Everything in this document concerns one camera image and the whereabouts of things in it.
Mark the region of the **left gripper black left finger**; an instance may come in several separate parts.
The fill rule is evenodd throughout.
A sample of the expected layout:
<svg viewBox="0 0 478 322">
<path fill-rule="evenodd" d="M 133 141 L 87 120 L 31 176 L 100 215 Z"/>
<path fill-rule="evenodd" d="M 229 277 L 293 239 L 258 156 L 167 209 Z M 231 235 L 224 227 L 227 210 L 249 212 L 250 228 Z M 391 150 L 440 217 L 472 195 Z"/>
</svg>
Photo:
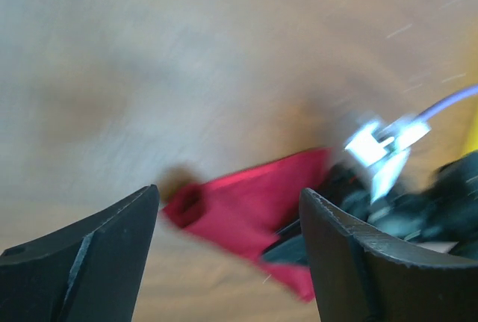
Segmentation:
<svg viewBox="0 0 478 322">
<path fill-rule="evenodd" d="M 2 321 L 131 321 L 159 207 L 155 185 L 1 254 Z"/>
</svg>

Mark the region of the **red cloth napkin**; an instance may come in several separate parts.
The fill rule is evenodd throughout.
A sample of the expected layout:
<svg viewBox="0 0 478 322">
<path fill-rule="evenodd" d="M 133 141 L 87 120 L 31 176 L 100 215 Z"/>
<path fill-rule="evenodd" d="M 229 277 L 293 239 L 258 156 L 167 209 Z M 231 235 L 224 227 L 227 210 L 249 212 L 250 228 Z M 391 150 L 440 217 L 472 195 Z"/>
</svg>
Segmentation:
<svg viewBox="0 0 478 322">
<path fill-rule="evenodd" d="M 161 215 L 176 228 L 255 265 L 308 303 L 315 298 L 310 270 L 264 262 L 261 253 L 297 215 L 301 190 L 323 182 L 329 156 L 327 148 L 309 149 L 206 183 L 190 183 L 169 199 Z"/>
</svg>

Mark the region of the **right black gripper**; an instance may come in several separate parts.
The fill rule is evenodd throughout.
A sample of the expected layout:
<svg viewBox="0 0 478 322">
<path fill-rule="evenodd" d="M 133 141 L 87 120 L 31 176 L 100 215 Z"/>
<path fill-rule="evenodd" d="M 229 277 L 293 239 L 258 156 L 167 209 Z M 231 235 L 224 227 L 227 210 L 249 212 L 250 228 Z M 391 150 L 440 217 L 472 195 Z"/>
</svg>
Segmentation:
<svg viewBox="0 0 478 322">
<path fill-rule="evenodd" d="M 375 202 L 351 169 L 335 165 L 324 198 L 381 232 L 416 244 L 454 242 L 451 255 L 477 254 L 477 154 L 469 153 L 434 173 L 421 192 L 398 182 Z"/>
</svg>

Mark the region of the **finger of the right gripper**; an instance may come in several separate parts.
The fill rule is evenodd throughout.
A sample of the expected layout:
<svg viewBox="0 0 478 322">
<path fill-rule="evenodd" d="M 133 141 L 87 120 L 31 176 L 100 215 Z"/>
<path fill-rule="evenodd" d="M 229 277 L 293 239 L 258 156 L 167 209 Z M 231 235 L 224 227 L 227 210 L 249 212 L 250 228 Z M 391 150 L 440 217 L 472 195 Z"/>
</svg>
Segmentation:
<svg viewBox="0 0 478 322">
<path fill-rule="evenodd" d="M 305 240 L 298 217 L 277 230 L 276 235 L 279 239 L 263 250 L 261 254 L 263 261 L 271 264 L 308 266 Z"/>
</svg>

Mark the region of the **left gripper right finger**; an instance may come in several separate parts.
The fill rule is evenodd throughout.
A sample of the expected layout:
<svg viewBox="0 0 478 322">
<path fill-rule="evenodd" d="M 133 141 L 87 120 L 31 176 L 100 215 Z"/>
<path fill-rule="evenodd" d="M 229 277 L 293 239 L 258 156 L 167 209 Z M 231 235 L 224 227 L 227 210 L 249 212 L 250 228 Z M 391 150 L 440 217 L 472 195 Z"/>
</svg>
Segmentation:
<svg viewBox="0 0 478 322">
<path fill-rule="evenodd" d="M 315 191 L 299 216 L 322 321 L 476 321 L 477 262 L 427 250 Z"/>
</svg>

